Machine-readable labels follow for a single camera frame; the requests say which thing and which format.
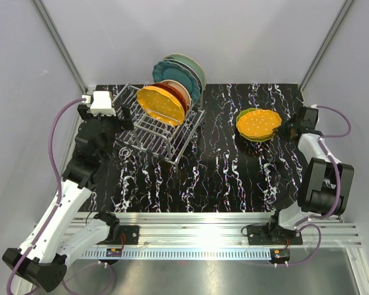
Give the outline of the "teal plate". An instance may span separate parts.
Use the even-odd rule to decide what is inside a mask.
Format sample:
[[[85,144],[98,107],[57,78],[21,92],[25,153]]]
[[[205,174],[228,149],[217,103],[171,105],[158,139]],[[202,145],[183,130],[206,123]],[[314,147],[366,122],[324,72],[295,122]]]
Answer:
[[[152,77],[155,83],[173,80],[180,83],[189,93],[194,103],[201,98],[201,84],[197,74],[187,66],[172,60],[162,60],[153,66]]]

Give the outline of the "green floral plate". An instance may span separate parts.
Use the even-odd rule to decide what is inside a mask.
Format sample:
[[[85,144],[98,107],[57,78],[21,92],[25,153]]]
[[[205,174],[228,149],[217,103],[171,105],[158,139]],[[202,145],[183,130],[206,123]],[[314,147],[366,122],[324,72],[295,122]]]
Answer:
[[[201,83],[202,90],[205,90],[207,84],[206,75],[201,66],[195,60],[181,53],[171,53],[165,56],[163,60],[172,60],[172,61],[175,60],[191,68],[197,74],[199,81]]]

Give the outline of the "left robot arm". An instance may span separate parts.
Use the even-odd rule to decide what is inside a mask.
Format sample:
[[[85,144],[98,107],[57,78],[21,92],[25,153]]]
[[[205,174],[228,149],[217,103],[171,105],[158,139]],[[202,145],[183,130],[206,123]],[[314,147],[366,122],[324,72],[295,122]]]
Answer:
[[[59,173],[53,155],[53,137],[62,114],[72,105],[82,118],[75,137],[72,158]],[[80,206],[91,196],[112,158],[120,120],[112,103],[68,103],[57,114],[49,133],[49,159],[58,191],[37,226],[17,248],[5,250],[2,260],[11,269],[6,292],[11,294],[15,276],[47,292],[62,283],[68,267],[86,250],[98,243],[122,245],[127,235],[119,218],[107,211],[98,212],[79,232],[67,240],[62,237]]]

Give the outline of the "cream plate with black flower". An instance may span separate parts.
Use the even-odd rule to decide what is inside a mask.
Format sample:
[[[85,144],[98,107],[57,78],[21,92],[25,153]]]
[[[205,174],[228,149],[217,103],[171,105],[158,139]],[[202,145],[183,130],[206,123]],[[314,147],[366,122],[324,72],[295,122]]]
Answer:
[[[190,108],[191,102],[192,102],[191,97],[190,97],[190,94],[187,91],[187,89],[182,84],[180,84],[179,82],[174,81],[174,80],[164,80],[164,81],[162,81],[162,83],[167,84],[167,85],[172,86],[175,89],[177,89],[182,94],[182,96],[184,97],[184,100],[187,104],[187,107]]]

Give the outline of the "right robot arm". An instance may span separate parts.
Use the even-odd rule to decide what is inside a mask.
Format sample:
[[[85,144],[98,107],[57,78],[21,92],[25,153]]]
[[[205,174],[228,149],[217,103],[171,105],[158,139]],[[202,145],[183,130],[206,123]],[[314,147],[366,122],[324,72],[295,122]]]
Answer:
[[[347,123],[347,131],[340,135],[324,135],[318,131],[319,109],[339,114]],[[350,132],[351,124],[342,112],[321,105],[300,107],[298,113],[276,128],[279,137],[297,145],[307,160],[307,168],[296,202],[269,218],[265,232],[271,243],[280,244],[296,238],[300,234],[299,226],[306,221],[341,216],[345,212],[354,167],[338,160],[325,140],[342,138]]]

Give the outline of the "yellow dotted plate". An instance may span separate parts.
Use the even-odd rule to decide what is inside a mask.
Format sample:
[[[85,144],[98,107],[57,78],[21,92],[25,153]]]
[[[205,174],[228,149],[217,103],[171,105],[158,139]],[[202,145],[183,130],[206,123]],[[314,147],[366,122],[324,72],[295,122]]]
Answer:
[[[156,86],[146,86],[137,91],[141,108],[153,119],[171,126],[181,125],[185,110],[175,95]]]

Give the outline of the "red brown scalloped plate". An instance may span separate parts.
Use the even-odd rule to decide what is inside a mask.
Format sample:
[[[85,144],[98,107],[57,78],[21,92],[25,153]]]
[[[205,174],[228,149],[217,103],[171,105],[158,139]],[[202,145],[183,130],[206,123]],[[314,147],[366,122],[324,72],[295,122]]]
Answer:
[[[185,111],[184,113],[185,114],[187,113],[187,111],[189,110],[189,108],[187,107],[187,104],[185,102],[184,97],[182,96],[182,94],[177,89],[175,89],[174,87],[169,86],[167,84],[163,84],[162,82],[152,84],[152,86],[162,88],[162,89],[170,92],[171,94],[173,94],[175,96],[175,98],[181,103],[181,105],[182,105],[182,107],[183,107],[183,109]]]

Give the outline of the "orange dotted plate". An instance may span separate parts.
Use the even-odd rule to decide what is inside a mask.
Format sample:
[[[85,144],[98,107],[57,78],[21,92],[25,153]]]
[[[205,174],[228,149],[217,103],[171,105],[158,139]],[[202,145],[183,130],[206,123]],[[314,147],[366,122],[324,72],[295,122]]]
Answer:
[[[264,138],[274,134],[282,123],[279,114],[268,109],[257,109],[241,116],[236,123],[238,132],[247,138]]]

